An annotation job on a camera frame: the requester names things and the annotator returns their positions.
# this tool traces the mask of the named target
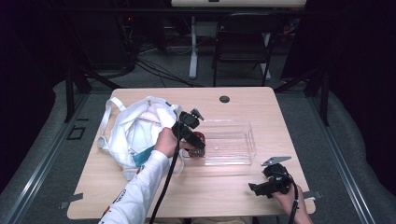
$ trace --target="black curtain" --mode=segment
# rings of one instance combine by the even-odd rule
[[[169,8],[170,0],[132,0],[133,8]],[[134,15],[134,36],[143,36],[157,49],[166,51],[166,36],[164,25],[168,21],[180,36],[190,33],[190,19],[181,16]]]
[[[3,13],[0,13],[0,27],[0,190],[3,191],[46,122],[55,101],[52,86],[59,79],[38,66]]]
[[[392,3],[310,0],[306,10],[347,14],[334,20],[301,20],[282,78],[326,66],[331,91],[360,128],[366,160],[383,186],[396,195],[396,17]]]
[[[122,8],[117,0],[52,0],[52,7]],[[67,13],[59,15],[63,31],[70,42],[78,44],[92,70],[118,70],[123,74],[134,69],[137,55],[130,42],[131,28],[126,28],[126,15],[106,13]]]
[[[52,88],[72,61],[87,62],[58,19],[35,1],[3,1],[0,8],[1,191],[50,115]]]

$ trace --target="white sleeve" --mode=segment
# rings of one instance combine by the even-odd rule
[[[161,179],[168,169],[168,158],[160,151],[153,150],[144,169],[126,185],[99,223],[143,224]]]

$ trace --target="black cable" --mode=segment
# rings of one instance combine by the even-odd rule
[[[190,86],[190,87],[203,87],[203,85],[201,85],[201,84],[194,83],[194,82],[189,82],[189,81],[185,81],[185,80],[183,80],[182,78],[176,77],[176,76],[173,75],[171,72],[167,71],[165,68],[163,68],[163,67],[161,67],[160,65],[158,65],[158,64],[156,64],[156,63],[153,63],[153,62],[149,62],[149,61],[145,61],[145,60],[140,60],[140,59],[138,59],[136,65],[139,66],[140,68],[144,69],[145,71],[151,73],[152,75],[157,76],[157,77],[163,77],[163,78],[166,78],[166,79],[169,79],[169,80],[173,80],[173,81],[176,81],[176,82],[180,82],[180,83],[186,84],[186,85],[188,85],[188,86]],[[155,66],[160,67],[160,68],[163,69],[165,72],[164,72],[164,71],[161,71],[161,70],[159,70],[159,69],[157,69]],[[153,73],[152,71],[149,71],[148,68],[151,69],[151,70],[156,71],[157,73],[164,74],[165,77],[164,77],[164,76],[161,76],[160,74],[155,74],[155,73]]]
[[[180,144],[180,140],[179,139],[180,138],[179,137],[180,137],[180,132],[177,132],[177,144],[176,144],[175,154],[173,156],[172,163],[171,163],[171,166],[169,168],[168,176],[166,177],[165,184],[163,186],[163,191],[161,192],[160,198],[158,199],[157,203],[155,204],[155,208],[154,208],[154,211],[152,212],[151,218],[149,220],[149,224],[153,224],[154,223],[154,219],[157,216],[158,209],[160,208],[161,202],[163,201],[163,197],[165,196],[165,193],[166,193],[166,191],[168,189],[168,186],[169,186],[169,183],[171,181],[171,177],[172,177],[173,171],[175,170],[177,157],[178,157],[178,152],[180,151],[180,146],[179,146],[179,144]]]
[[[294,187],[294,202],[293,202],[293,206],[291,208],[290,218],[289,218],[289,224],[292,224],[292,223],[294,223],[294,217],[295,217],[297,209],[298,209],[298,189],[297,189],[297,185],[294,182],[294,179],[293,179],[293,177],[291,175],[285,175],[285,174],[278,173],[278,172],[273,172],[273,174],[285,176],[287,179],[289,179],[291,181],[291,184]]]

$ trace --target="transparent plastic bin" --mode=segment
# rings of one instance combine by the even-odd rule
[[[250,165],[256,155],[250,122],[245,119],[201,121],[193,130],[205,136],[205,155],[190,157],[182,151],[185,165]]]

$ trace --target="gray carpet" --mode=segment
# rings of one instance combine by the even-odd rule
[[[270,66],[271,81],[267,86],[277,87],[282,84],[279,76],[282,71],[290,42],[279,41],[275,48],[275,55]],[[141,61],[156,63],[169,71],[170,74],[180,77],[187,82],[194,82],[202,86],[212,85],[213,71],[211,65],[210,44],[202,44],[199,47],[198,78],[188,79],[190,69],[190,53],[186,49],[179,48],[177,53],[169,49],[167,53],[158,50],[148,51],[139,55]],[[223,67],[223,74],[236,69],[246,70],[248,66],[233,65]],[[260,69],[252,71],[252,77],[260,77]],[[148,73],[141,67],[122,77],[114,77],[111,80],[126,88],[172,88],[188,87],[178,81],[168,79],[163,80],[153,74]],[[221,82],[222,86],[235,85]],[[105,101],[108,99],[111,90],[96,80],[90,80],[93,91],[91,95],[76,96],[85,99],[80,105],[80,109],[70,126],[75,128],[85,128],[82,137],[74,140],[67,140],[68,133],[61,134],[66,124],[65,118],[65,94],[64,84],[61,83],[54,90],[57,93],[57,101],[48,122],[43,127],[41,134],[37,137],[20,170],[15,174],[7,188],[0,196],[0,223],[5,223],[12,212],[15,212],[15,204],[29,181],[35,173],[35,168],[42,162],[43,157],[54,147],[59,148],[59,153],[54,156],[54,163],[51,165],[46,178],[31,202],[26,204],[21,212],[19,221],[21,223],[97,223],[96,220],[70,220],[66,216],[67,207],[60,209],[61,202],[66,202],[68,197],[73,195],[79,176],[82,172],[84,162],[91,148],[93,138],[99,126],[100,119],[104,112]],[[236,82],[244,86],[260,86],[259,80],[250,80],[246,83]],[[312,100],[307,99],[301,92],[304,83],[292,88],[291,91],[279,93],[277,100],[290,131],[290,136],[296,148],[301,165],[303,166],[308,185],[312,190],[320,190],[323,198],[316,201],[317,211],[312,215],[315,223],[361,223],[359,213],[350,198],[343,178],[335,165],[332,156],[332,147],[328,138],[323,132],[321,121],[316,117],[316,109],[312,106]],[[372,212],[376,223],[395,223],[396,199],[389,194],[376,180],[375,174],[370,166],[365,162],[364,144],[359,130],[343,108],[336,96],[330,96],[329,122],[336,143],[344,155],[347,165],[353,174],[364,201]],[[78,137],[78,131],[69,138]],[[287,223],[286,217],[281,217],[281,223]],[[260,217],[260,223],[276,223],[274,217]]]

